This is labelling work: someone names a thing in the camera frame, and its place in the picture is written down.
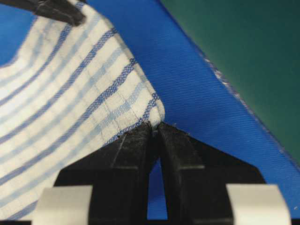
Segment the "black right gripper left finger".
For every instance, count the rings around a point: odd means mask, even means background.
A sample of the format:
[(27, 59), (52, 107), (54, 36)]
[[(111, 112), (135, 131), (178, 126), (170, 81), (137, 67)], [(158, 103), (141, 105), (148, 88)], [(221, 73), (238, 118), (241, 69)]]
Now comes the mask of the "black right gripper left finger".
[(147, 147), (143, 123), (63, 168), (34, 211), (36, 222), (143, 222), (147, 205)]

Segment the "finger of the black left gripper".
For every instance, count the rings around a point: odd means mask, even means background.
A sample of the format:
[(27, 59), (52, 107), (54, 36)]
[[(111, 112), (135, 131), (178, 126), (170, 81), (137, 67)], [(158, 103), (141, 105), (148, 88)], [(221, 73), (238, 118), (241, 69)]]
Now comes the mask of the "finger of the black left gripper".
[(68, 0), (17, 0), (17, 6), (33, 14), (79, 26), (86, 20), (81, 10)]

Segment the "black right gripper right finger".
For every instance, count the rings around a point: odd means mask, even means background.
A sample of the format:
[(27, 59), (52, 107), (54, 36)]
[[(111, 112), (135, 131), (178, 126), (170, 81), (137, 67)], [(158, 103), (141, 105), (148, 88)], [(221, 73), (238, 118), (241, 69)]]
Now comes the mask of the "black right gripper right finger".
[(158, 126), (168, 219), (171, 222), (289, 222), (276, 185), (255, 166)]

